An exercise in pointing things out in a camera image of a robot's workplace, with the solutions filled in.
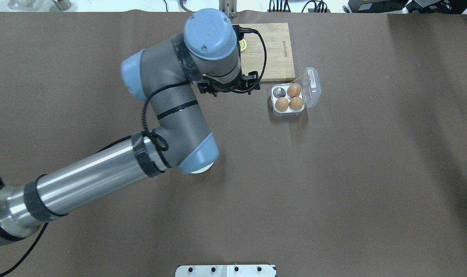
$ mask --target cutting board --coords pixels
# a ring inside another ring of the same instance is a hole
[[[263,82],[295,79],[288,23],[255,23],[240,24],[240,26],[258,30],[264,39],[267,63]],[[264,61],[263,45],[254,33],[246,33],[244,39],[247,41],[247,49],[240,54],[242,72],[248,74],[251,71],[258,71],[260,74]]]

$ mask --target white floor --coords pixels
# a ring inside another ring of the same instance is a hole
[[[37,0],[41,1],[39,11],[59,11],[52,0]],[[165,11],[165,3],[163,0],[70,0],[72,7],[68,11],[128,11],[132,9],[140,9],[145,11]],[[0,11],[16,11],[8,7],[9,0],[0,0]],[[177,0],[166,0],[169,11],[182,11],[179,8]],[[302,11],[302,7],[307,0],[288,0],[292,12]],[[344,12],[343,5],[348,3],[348,0],[327,0],[327,6],[331,12]],[[219,0],[187,0],[185,6],[190,10],[198,10],[202,8],[218,8]],[[267,11],[269,8],[269,0],[237,0],[237,10],[255,10]],[[313,4],[309,4],[307,8],[313,8]]]

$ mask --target brown table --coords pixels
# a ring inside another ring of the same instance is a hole
[[[140,130],[122,60],[186,13],[0,13],[0,174],[24,184]],[[220,157],[49,224],[11,276],[174,276],[271,263],[281,277],[467,276],[467,16],[268,14],[323,94],[300,117],[198,95]],[[151,125],[157,124],[150,118]],[[34,237],[0,247],[0,272]]]

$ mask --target brown egg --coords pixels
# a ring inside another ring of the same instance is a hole
[[[278,98],[274,104],[274,107],[280,112],[286,111],[288,109],[288,99],[285,97]]]
[[[302,88],[300,88],[299,85],[292,84],[290,87],[288,87],[288,91],[286,93],[288,93],[288,96],[293,98],[295,96],[299,96],[301,90]]]
[[[303,107],[303,100],[302,98],[295,96],[290,100],[290,108],[293,110],[301,110]]]

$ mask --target blue joint cap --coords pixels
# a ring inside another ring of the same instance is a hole
[[[182,161],[178,167],[182,173],[188,174],[196,172],[211,165],[219,156],[218,147],[214,141],[212,133],[209,135],[194,149],[187,158]]]
[[[194,55],[209,61],[228,57],[237,45],[230,19],[217,9],[202,9],[189,17],[184,42]]]
[[[121,76],[124,85],[137,100],[146,100],[141,84],[141,56],[145,49],[126,58],[121,64]]]

